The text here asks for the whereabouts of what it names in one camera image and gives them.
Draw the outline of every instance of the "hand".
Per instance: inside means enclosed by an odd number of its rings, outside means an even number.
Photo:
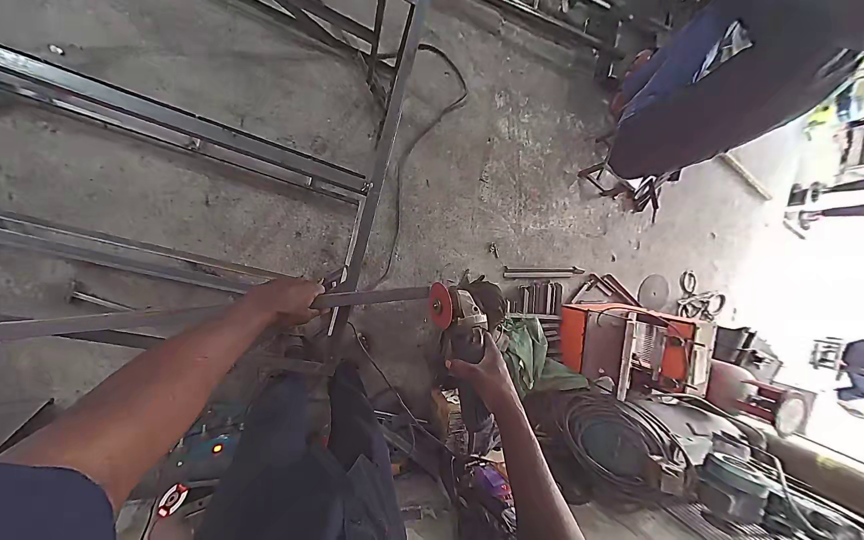
[[[324,313],[309,308],[324,292],[326,289],[315,281],[281,277],[253,287],[239,304],[255,316],[265,317],[270,326],[294,327],[305,325]]]
[[[462,360],[446,360],[445,367],[453,376],[467,381],[492,414],[501,414],[509,407],[519,407],[519,393],[512,383],[509,368],[505,365],[492,335],[485,332],[486,353],[482,361],[471,364]]]

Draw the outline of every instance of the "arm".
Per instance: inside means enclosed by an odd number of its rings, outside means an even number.
[[[445,365],[452,375],[472,383],[495,416],[515,498],[517,536],[530,540],[581,540],[579,524],[552,479],[496,342],[486,335],[486,354],[478,364],[450,360]]]
[[[75,469],[102,486],[118,510],[258,335],[308,322],[319,314],[309,306],[323,290],[294,278],[259,285],[218,319],[136,356],[0,461]]]

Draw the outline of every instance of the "grinder handle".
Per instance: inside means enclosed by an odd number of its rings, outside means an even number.
[[[482,362],[486,355],[485,328],[452,325],[447,332],[453,358],[470,364]],[[471,383],[459,382],[459,400],[462,402],[462,423],[469,433],[483,429],[491,413]]]

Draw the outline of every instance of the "dark blue shirt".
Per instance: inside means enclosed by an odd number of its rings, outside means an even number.
[[[114,540],[113,506],[81,472],[0,463],[0,539]]]

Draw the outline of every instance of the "grinding disc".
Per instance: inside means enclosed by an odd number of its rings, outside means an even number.
[[[669,301],[669,281],[659,274],[653,274],[642,279],[638,286],[638,302],[642,308],[660,312]]]
[[[435,326],[442,330],[452,324],[452,295],[449,288],[438,281],[429,289],[429,313]]]

